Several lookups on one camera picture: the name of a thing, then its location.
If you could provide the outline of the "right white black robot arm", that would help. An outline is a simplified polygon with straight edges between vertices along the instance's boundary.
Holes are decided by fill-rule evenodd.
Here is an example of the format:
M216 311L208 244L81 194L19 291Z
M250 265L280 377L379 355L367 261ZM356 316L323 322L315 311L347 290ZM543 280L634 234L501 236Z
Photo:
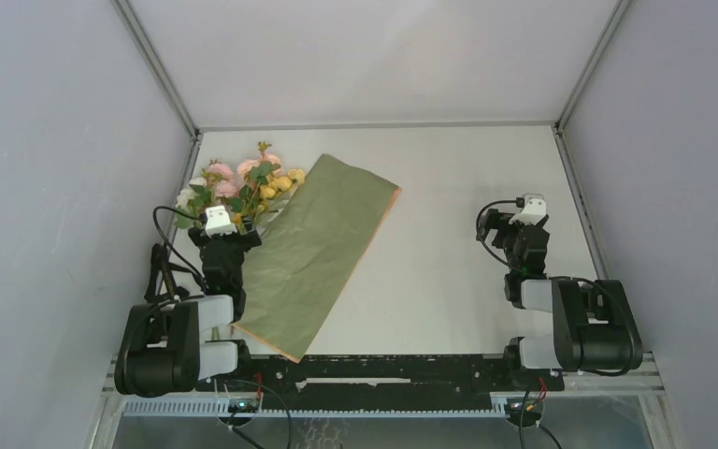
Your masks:
M643 345L622 283L547 274L547 214L527 220L501 210L503 204L494 201L478 212L475 239L507 268L506 300L552 320L546 334L510 341L502 366L507 384L526 389L541 371L618 377L637 369Z

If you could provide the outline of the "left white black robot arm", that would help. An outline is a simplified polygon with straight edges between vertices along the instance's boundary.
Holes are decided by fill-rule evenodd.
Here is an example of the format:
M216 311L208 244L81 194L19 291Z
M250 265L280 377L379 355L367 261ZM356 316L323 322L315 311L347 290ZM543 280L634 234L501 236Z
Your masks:
M242 266L246 253L261 245L256 229L218 234L192 228L204 277L201 294L176 285L173 274L184 268L169 260L162 244L151 249L151 275L144 303L131 308L114 370L122 395L157 398L194 390L208 377L234 390L248 387L255 366L241 356L237 340L205 341L205 331L240 320L246 292Z

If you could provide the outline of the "yellow flower stem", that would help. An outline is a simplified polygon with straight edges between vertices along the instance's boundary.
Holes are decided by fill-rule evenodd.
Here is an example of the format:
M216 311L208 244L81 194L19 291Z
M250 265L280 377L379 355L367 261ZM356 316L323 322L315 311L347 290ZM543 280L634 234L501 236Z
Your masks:
M266 228L306 179L306 171L299 168L279 175L268 172L261 177L262 173L259 166L251 167L242 176L243 185L227 199L227 208L233 213L235 224L248 218L256 228Z

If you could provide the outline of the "white pink flower stem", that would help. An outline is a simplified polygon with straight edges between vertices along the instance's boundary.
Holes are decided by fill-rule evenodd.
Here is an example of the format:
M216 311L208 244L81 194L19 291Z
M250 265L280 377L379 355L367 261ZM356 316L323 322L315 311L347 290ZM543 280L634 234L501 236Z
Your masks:
M176 227L188 229L192 226L200 226L198 219L211 202L212 190L208 186L208 180L204 177L189 180L187 186L177 196L176 210L180 214L176 217Z

